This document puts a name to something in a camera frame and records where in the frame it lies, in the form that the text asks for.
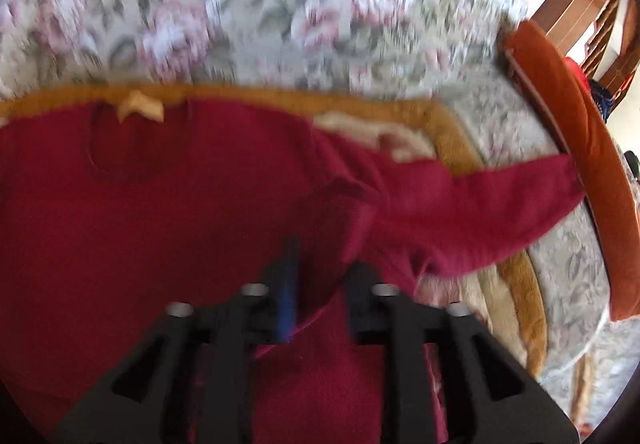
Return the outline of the dark red knit sweater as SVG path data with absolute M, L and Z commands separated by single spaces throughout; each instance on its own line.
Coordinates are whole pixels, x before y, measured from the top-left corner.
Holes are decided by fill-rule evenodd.
M 343 276 L 407 294 L 538 241 L 584 198 L 573 160 L 456 177 L 231 101 L 163 123 L 91 104 L 1 130 L 1 381 L 51 436 L 172 301 L 228 301 L 302 245 L 298 329 L 258 354 L 259 443 L 375 443 L 383 352 L 350 337 Z

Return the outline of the orange floral plush blanket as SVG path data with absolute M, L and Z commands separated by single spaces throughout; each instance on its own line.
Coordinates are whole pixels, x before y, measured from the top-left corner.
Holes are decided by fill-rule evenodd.
M 433 143 L 437 158 L 455 175 L 466 175 L 484 166 L 480 154 L 464 132 L 457 116 L 434 99 L 408 101 L 367 101 L 346 94 L 312 91 L 259 89 L 232 86 L 144 85 L 140 88 L 105 85 L 64 85 L 41 89 L 27 96 L 1 103 L 1 117 L 15 119 L 34 117 L 57 108 L 69 108 L 92 102 L 119 106 L 136 93 L 163 103 L 166 108 L 189 98 L 264 105 L 294 115 L 315 119 L 348 116 L 365 123 L 394 123 L 402 128 L 420 131 Z M 535 377 L 544 369 L 547 357 L 548 326 L 544 302 L 535 269 L 526 250 L 496 264 L 496 274 L 510 289 L 513 320 L 498 314 L 499 297 L 486 294 L 487 312 L 492 329 L 508 350 Z

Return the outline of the orange velvet cushion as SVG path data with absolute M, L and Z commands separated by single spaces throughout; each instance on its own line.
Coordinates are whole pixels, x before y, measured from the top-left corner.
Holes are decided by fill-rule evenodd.
M 639 315 L 639 206 L 617 151 L 587 88 L 532 21 L 503 41 L 503 53 L 523 96 L 563 152 L 574 158 L 586 191 L 611 288 L 610 316 Z

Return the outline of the red item behind cushion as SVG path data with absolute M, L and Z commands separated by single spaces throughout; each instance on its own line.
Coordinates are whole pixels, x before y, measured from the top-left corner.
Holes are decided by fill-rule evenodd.
M 582 88 L 584 88 L 586 92 L 590 93 L 591 90 L 589 85 L 589 79 L 587 78 L 586 74 L 582 70 L 582 67 L 569 56 L 565 56 L 564 62 L 567 68 L 570 70 L 570 72 L 575 76 L 577 81 L 580 83 L 580 86 L 582 86 Z

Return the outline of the floral quilt bedspread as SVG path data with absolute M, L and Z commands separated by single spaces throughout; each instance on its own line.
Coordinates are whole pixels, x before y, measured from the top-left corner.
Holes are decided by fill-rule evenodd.
M 550 153 L 498 72 L 526 0 L 1 0 L 1 106 L 125 77 L 441 98 L 491 164 Z

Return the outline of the wooden chair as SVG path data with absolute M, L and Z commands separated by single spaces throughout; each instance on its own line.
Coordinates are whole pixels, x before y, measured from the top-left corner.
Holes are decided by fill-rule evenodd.
M 638 1 L 545 0 L 533 21 L 564 54 L 583 44 L 579 67 L 623 102 L 639 71 Z

